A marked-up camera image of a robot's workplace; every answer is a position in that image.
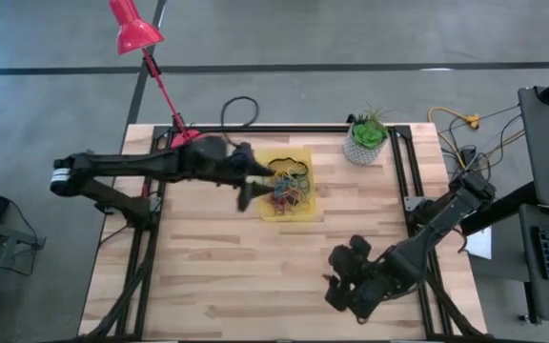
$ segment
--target gray floor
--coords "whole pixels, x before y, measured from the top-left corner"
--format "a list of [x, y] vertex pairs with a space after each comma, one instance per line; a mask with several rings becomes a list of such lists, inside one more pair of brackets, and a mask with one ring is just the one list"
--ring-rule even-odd
[[[154, 0], [137, 0], [146, 19]], [[549, 61], [549, 0], [170, 0], [161, 65]], [[0, 68], [139, 66], [116, 55], [107, 1], [0, 0]], [[340, 122], [366, 102], [390, 122], [426, 121], [433, 106], [482, 115], [517, 104], [521, 87], [549, 84], [549, 69], [166, 74], [188, 122], [215, 122], [227, 99], [246, 94], [261, 122]], [[118, 152], [135, 74], [0, 76], [0, 193], [20, 204], [46, 249], [31, 278], [9, 276], [0, 294], [0, 342], [72, 337], [86, 296], [103, 218], [84, 199], [48, 190], [51, 161], [74, 151]], [[238, 105], [231, 122], [246, 110]], [[457, 130], [460, 145], [489, 150], [518, 111]], [[169, 122], [153, 82], [139, 123]], [[443, 130], [451, 117], [437, 115]], [[517, 122], [510, 128], [521, 128]], [[498, 195], [531, 180], [523, 140], [494, 169]], [[522, 325], [521, 284], [474, 273], [490, 333], [549, 342], [549, 323]]]

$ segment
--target small succulent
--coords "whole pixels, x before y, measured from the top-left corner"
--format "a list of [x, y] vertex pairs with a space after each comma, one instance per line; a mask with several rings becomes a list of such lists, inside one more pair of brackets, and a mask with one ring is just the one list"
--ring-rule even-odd
[[387, 128], [380, 119], [386, 111], [383, 108], [366, 110], [360, 114], [353, 125], [353, 140], [368, 149], [375, 149], [387, 138]]

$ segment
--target potted plant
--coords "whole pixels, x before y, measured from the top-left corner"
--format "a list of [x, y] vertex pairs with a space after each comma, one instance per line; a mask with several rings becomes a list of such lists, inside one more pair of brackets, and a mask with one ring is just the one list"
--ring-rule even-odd
[[373, 109], [370, 106], [365, 114], [361, 114], [351, 124], [344, 140], [344, 155], [349, 161], [367, 166], [374, 162], [387, 141], [387, 128], [380, 119], [385, 111], [383, 108]]

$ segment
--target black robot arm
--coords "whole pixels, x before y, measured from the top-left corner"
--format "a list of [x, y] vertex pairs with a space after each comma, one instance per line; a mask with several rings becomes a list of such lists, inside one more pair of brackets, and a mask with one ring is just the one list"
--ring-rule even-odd
[[463, 333], [478, 334], [471, 328], [446, 292], [427, 273], [427, 253], [467, 214], [488, 207], [495, 198], [495, 188], [481, 175], [464, 171], [449, 184], [449, 191], [438, 200], [423, 200], [411, 213], [410, 224], [417, 234], [389, 247], [375, 261], [368, 261], [370, 244], [354, 235], [350, 247], [337, 246], [329, 263], [337, 273], [325, 275], [330, 283], [326, 300], [334, 308], [349, 308], [364, 323], [376, 306], [410, 293], [417, 283], [427, 280]]
[[97, 208], [121, 211], [134, 224], [149, 221], [151, 203], [147, 194], [129, 197], [94, 180], [97, 176], [149, 176], [163, 182], [202, 180], [217, 186], [240, 188], [237, 208], [245, 211], [254, 197], [273, 189], [248, 176], [271, 176], [273, 171], [258, 164], [251, 146], [241, 143], [227, 155], [226, 142], [218, 136], [205, 136], [165, 151], [134, 155], [72, 154], [54, 161], [51, 191], [60, 196], [84, 195], [97, 202]]

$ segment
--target yellow cable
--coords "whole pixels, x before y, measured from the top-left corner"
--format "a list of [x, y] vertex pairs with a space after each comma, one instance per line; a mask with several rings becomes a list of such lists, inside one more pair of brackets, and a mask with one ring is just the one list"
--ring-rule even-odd
[[[429, 109], [429, 111], [427, 112], [427, 119], [429, 120], [430, 123], [434, 123], [434, 112], [435, 111], [445, 111], [447, 113], [450, 113], [454, 116], [456, 116], [457, 118], [460, 118], [462, 119], [465, 123], [467, 123], [467, 125], [469, 125], [472, 129], [476, 130], [478, 128], [478, 120], [479, 120], [479, 114], [471, 114], [471, 115], [463, 115], [463, 114], [460, 114], [456, 111], [453, 111], [453, 110], [450, 110], [450, 109], [447, 109], [447, 108], [443, 108], [443, 107], [434, 107], [434, 108], [431, 108]], [[457, 161], [458, 163], [460, 164], [460, 166], [462, 168], [465, 168], [465, 164], [463, 163], [463, 159], [461, 158], [461, 154], [460, 152], [457, 150], [457, 147], [455, 147], [455, 145], [448, 139], [446, 138], [446, 136], [444, 136], [443, 134], [441, 134], [440, 132], [437, 133], [437, 135], [444, 140], [444, 142], [446, 142], [446, 144], [448, 144], [448, 146], [450, 147], [450, 149], [453, 151], [453, 153], [457, 156]]]

